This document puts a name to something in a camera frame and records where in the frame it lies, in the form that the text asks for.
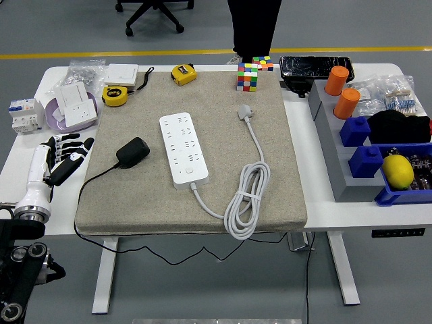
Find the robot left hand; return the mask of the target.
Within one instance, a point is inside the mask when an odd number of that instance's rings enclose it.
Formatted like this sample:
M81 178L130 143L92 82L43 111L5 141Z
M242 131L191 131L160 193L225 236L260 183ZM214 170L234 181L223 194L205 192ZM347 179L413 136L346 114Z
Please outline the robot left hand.
M60 134L39 144L32 156L26 195L16 204L16 219L48 222L53 188L62 185L84 162L95 139L80 142L78 133Z

